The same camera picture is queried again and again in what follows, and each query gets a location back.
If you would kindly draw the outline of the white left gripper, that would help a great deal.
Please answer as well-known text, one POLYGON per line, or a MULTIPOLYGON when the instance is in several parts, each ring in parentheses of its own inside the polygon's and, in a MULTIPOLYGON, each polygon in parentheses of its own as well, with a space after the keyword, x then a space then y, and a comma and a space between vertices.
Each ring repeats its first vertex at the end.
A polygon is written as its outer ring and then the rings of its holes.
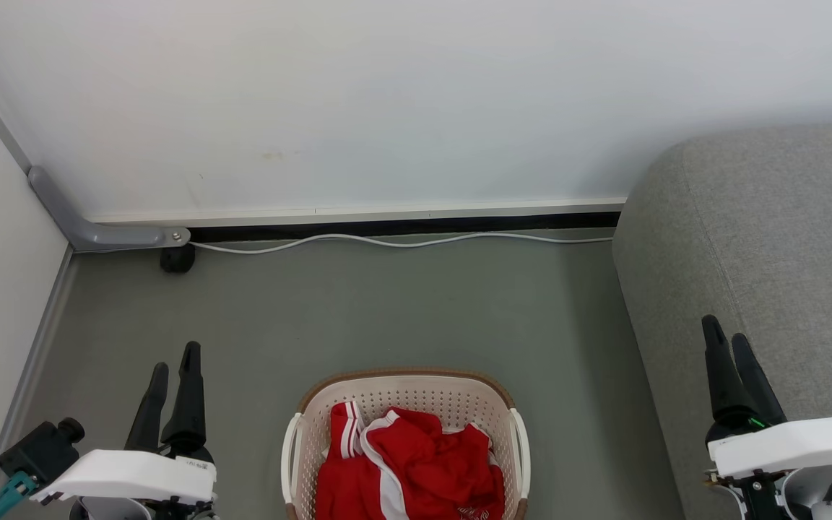
POLYGON ((172 415, 162 429, 161 442, 169 447, 168 456, 176 458, 155 453, 160 448, 160 418, 169 376, 168 365, 156 363, 126 437, 128 451, 93 450, 30 500, 43 506, 50 501, 73 501, 72 519, 210 516, 217 499, 217 468, 205 447, 201 353, 198 342, 185 346, 172 415))

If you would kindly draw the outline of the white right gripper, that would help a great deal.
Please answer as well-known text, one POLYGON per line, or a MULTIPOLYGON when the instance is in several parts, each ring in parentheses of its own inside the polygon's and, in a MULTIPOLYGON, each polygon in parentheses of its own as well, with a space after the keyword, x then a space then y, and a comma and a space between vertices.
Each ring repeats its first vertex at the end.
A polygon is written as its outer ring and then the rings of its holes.
POLYGON ((733 497, 740 519, 832 519, 832 417, 786 422, 749 339, 736 333, 730 346, 714 315, 703 316, 702 332, 708 486, 733 497), (775 427, 750 433, 753 418, 775 427))

